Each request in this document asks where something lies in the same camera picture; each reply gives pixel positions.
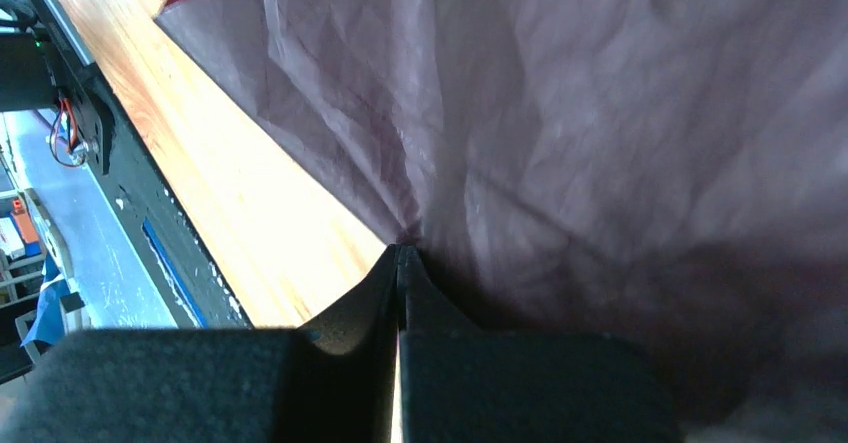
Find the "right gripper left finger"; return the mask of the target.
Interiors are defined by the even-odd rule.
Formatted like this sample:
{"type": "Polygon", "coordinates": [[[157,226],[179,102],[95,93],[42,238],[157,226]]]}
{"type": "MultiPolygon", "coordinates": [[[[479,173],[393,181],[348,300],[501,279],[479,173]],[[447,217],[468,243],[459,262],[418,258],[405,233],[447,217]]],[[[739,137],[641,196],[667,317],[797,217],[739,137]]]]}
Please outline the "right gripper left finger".
{"type": "Polygon", "coordinates": [[[5,442],[387,442],[396,267],[298,328],[71,333],[36,365],[5,442]]]}

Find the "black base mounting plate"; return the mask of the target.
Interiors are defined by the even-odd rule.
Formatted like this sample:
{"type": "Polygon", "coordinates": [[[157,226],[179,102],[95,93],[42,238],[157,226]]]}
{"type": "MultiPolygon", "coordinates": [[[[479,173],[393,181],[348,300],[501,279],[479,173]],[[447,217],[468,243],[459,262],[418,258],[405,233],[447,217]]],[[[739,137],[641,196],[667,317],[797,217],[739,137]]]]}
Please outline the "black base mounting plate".
{"type": "Polygon", "coordinates": [[[55,25],[45,45],[93,170],[153,285],[180,327],[248,328],[251,323],[175,191],[92,58],[55,25]]]}

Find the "dark red wrapping paper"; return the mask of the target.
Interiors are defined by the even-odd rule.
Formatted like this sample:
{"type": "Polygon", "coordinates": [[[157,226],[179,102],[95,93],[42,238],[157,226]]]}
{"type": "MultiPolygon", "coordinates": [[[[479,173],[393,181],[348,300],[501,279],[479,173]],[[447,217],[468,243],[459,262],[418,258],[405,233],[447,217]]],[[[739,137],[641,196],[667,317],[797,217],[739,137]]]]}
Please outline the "dark red wrapping paper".
{"type": "Polygon", "coordinates": [[[158,25],[479,321],[623,334],[716,438],[847,437],[847,0],[182,0],[158,25]]]}

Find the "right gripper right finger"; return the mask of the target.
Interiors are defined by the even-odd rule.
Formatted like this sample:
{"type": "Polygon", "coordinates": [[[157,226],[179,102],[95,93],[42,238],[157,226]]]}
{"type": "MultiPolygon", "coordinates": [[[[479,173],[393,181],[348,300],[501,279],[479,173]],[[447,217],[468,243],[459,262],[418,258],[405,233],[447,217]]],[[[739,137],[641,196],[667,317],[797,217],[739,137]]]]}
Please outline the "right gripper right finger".
{"type": "Polygon", "coordinates": [[[608,334],[487,331],[397,260],[408,442],[678,442],[672,399],[636,345],[608,334]]]}

